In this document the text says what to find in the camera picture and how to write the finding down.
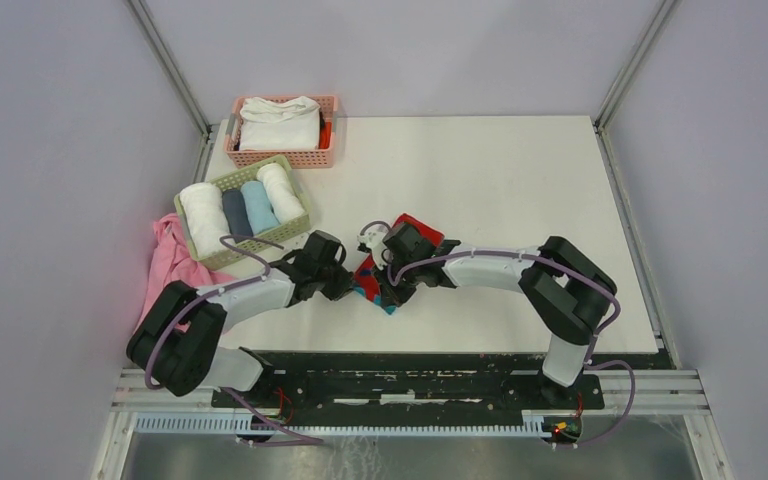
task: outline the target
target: plastic basket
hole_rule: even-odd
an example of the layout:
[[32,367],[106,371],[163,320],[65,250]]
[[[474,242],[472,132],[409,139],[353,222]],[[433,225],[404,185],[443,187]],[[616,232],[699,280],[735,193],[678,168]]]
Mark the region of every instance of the plastic basket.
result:
[[[272,156],[255,164],[241,168],[236,172],[214,178],[213,180],[210,180],[210,183],[219,187],[219,189],[223,192],[225,190],[231,190],[232,188],[240,188],[244,183],[250,180],[257,180],[258,169],[270,163],[277,163],[284,167],[284,170],[287,171],[287,176],[290,178],[293,191],[295,191],[296,196],[299,197],[299,200],[302,202],[302,207],[304,207],[305,210],[304,215],[296,217],[285,224],[279,225],[275,228],[271,228],[255,235],[257,238],[263,238],[265,240],[280,243],[310,230],[310,201],[308,200],[304,191],[302,191],[302,189],[299,187],[299,183],[293,175],[293,170],[290,168],[290,163],[287,161],[285,156]],[[190,237],[190,228],[187,225],[187,215],[184,213],[184,208],[181,206],[181,199],[178,195],[175,195],[175,210],[178,212],[178,217],[181,218],[181,226],[184,230],[184,237],[187,239],[187,248],[190,251],[190,256],[193,257],[193,259],[195,259],[197,262],[200,262],[210,270],[219,270],[220,268],[227,267],[228,265],[231,265],[232,263],[245,257],[245,255],[232,252],[231,250],[225,250],[222,252],[214,253],[213,255],[200,257],[196,251],[196,246],[193,243],[193,239]],[[237,246],[252,253],[269,248],[269,245],[256,242],[254,240],[239,242]]]
[[[337,136],[334,128],[334,113],[337,111],[337,97],[333,95],[307,95],[313,101],[319,104],[319,110],[326,122],[331,123],[331,139],[328,148],[324,150],[234,150],[237,142],[240,140],[240,130],[243,126],[243,119],[240,117],[240,109],[243,108],[243,102],[254,95],[239,97],[234,101],[234,107],[231,116],[228,118],[228,127],[225,130],[225,142],[223,148],[225,153],[234,162],[237,168],[243,168],[254,162],[263,160],[273,155],[284,155],[293,168],[328,168],[334,164],[334,151],[337,144]],[[261,96],[260,98],[271,100],[273,102],[283,103],[287,100],[297,98],[298,95],[284,96]]]

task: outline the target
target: green basket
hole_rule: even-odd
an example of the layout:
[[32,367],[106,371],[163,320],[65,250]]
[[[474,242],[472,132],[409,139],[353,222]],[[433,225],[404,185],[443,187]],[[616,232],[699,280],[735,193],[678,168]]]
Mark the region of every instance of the green basket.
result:
[[[257,163],[243,167],[236,172],[214,178],[213,180],[210,180],[210,183],[219,187],[223,192],[233,188],[240,188],[248,181],[257,180],[257,171],[260,167],[270,163],[277,163],[284,167],[284,170],[287,172],[287,177],[290,179],[290,184],[293,186],[293,191],[296,193],[296,196],[299,197],[299,200],[302,202],[302,207],[304,207],[305,210],[304,215],[296,217],[283,225],[270,228],[269,230],[255,235],[257,238],[281,243],[310,230],[310,202],[308,201],[307,195],[305,195],[301,187],[299,187],[299,182],[296,181],[296,177],[293,175],[293,169],[290,168],[290,163],[287,161],[287,157],[284,155],[275,155],[274,157],[265,158]],[[187,248],[190,250],[190,256],[197,262],[210,270],[219,270],[220,268],[227,267],[245,257],[245,255],[232,252],[231,250],[214,253],[213,255],[208,255],[206,257],[200,257],[196,251],[193,239],[190,238],[187,215],[184,213],[184,208],[181,206],[181,199],[178,195],[175,195],[175,210],[178,212],[178,217],[181,219],[181,226],[184,230],[184,236],[187,238]],[[269,248],[269,245],[254,240],[246,240],[238,243],[237,247],[255,253]]]

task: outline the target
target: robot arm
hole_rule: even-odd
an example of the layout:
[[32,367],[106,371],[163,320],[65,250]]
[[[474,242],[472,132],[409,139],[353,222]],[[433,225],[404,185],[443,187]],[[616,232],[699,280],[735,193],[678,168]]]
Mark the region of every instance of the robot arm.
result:
[[[551,260],[611,294],[617,291],[613,280],[570,242],[550,237],[539,247],[492,251],[448,239],[435,246],[409,223],[399,224],[386,234],[362,235],[360,240],[362,248],[372,252],[377,266],[373,275],[381,287],[381,306],[405,303],[419,283],[524,293],[552,332],[541,369],[546,380],[541,392],[553,404],[552,398],[570,397],[610,301],[574,278],[560,284],[555,277],[563,272],[535,258]],[[146,369],[162,333],[171,328],[176,316],[191,302],[212,294],[181,319],[180,323],[188,325],[186,332],[172,330],[161,345],[152,377],[176,396],[186,395],[201,384],[249,391],[268,365],[251,352],[217,348],[220,335],[247,318],[292,307],[317,291],[330,300],[342,298],[351,291],[352,274],[342,266],[345,250],[341,249],[339,240],[316,231],[301,250],[270,263],[267,275],[245,286],[238,286],[236,281],[196,290],[183,282],[169,284],[132,336],[128,357]],[[402,271],[398,281],[391,282],[390,275],[408,265],[415,268]],[[234,315],[226,320],[231,311]]]
[[382,305],[406,302],[420,282],[431,287],[482,286],[524,293],[552,332],[541,369],[542,375],[551,381],[544,392],[547,397],[564,395],[564,390],[578,379],[596,327],[607,313],[610,301],[574,278],[568,278],[565,285],[560,284],[555,277],[561,276],[561,271],[528,257],[546,258],[611,294],[617,292],[613,280],[562,237],[550,237],[542,246],[521,250],[489,250],[457,240],[444,240],[435,247],[416,227],[401,223],[390,230],[381,243],[383,249],[391,252],[388,269],[397,271],[410,264],[425,263],[406,271],[397,285],[392,285],[390,272],[379,267],[376,275],[387,297]]
[[[301,250],[270,263],[259,281],[234,286],[239,281],[198,290],[176,281],[167,285],[128,343],[127,355],[146,369],[162,332],[189,303],[216,292],[184,316],[186,332],[173,330],[160,347],[152,377],[176,396],[199,385],[227,386],[248,391],[257,382],[263,364],[244,350],[217,348],[219,336],[234,325],[267,310],[288,308],[321,292],[339,300],[351,291],[352,275],[337,254],[344,247],[333,236],[315,231]],[[226,319],[228,312],[233,315]]]

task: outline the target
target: white tabletop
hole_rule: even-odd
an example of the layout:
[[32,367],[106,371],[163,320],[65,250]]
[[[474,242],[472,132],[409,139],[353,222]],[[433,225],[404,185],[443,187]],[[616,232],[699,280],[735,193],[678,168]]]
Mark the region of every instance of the white tabletop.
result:
[[[219,131],[224,132],[225,125]],[[336,123],[334,167],[296,170],[313,204],[314,229],[347,246],[354,270],[358,230],[407,212],[447,238],[488,247],[566,237],[610,275],[622,304],[599,352],[657,347],[608,178],[588,117],[348,118]],[[234,169],[214,149],[206,178]],[[285,245],[296,248],[299,237]],[[264,257],[274,260],[272,248]],[[222,271],[258,271],[243,260]],[[420,286],[395,314],[349,294],[321,295],[237,325],[220,345],[258,350],[357,352],[545,352],[550,333],[524,295],[489,288]]]

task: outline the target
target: blue cloth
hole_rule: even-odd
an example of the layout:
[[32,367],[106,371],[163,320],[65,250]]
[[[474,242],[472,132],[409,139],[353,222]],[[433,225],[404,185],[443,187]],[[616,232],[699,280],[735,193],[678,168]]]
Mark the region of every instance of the blue cloth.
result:
[[247,237],[254,235],[251,225],[249,225],[249,216],[246,214],[243,192],[236,188],[222,192],[222,211],[225,212],[231,233]]
[[281,225],[272,213],[272,204],[269,203],[269,197],[266,196],[266,189],[263,188],[262,183],[256,180],[246,182],[240,187],[240,191],[243,192],[249,225],[255,235]]

